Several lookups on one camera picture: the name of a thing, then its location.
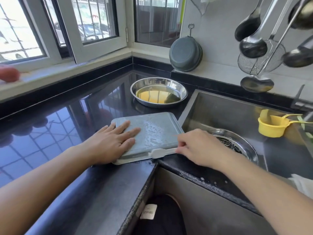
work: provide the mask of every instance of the yellow measuring cup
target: yellow measuring cup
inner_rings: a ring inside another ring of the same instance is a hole
[[[289,114],[284,115],[283,117],[271,115],[272,125],[266,124],[262,122],[260,118],[258,118],[259,133],[270,138],[279,138],[284,135],[285,129],[292,123],[305,123],[305,124],[313,123],[297,120],[291,121],[290,119],[287,118],[288,116],[291,115],[302,115],[302,114]]]

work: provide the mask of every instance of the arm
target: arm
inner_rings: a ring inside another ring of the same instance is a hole
[[[94,164],[118,159],[135,143],[139,131],[129,126],[105,126],[80,145],[73,146],[51,161],[0,189],[0,234],[24,234],[52,201],[81,173]]]
[[[202,130],[178,136],[177,153],[224,173],[255,205],[279,235],[313,231],[313,200],[224,146]]]

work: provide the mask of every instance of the stainless steel sink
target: stainless steel sink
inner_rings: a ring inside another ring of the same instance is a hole
[[[223,128],[246,139],[257,151],[259,166],[288,178],[298,174],[313,179],[313,147],[299,124],[289,126],[283,137],[268,138],[258,132],[262,106],[195,90],[178,122],[185,132]],[[271,115],[287,112],[270,109]]]

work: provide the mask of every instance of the label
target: label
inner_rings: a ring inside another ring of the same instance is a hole
[[[140,219],[154,219],[154,215],[156,213],[157,205],[154,204],[148,204],[143,209],[143,212],[141,213]]]

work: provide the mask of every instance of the faucet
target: faucet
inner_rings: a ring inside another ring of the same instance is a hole
[[[313,121],[313,102],[300,99],[300,94],[304,88],[304,84],[300,87],[298,93],[296,94],[292,104],[291,108],[296,110],[302,110],[306,111],[306,113],[303,114],[303,121]]]

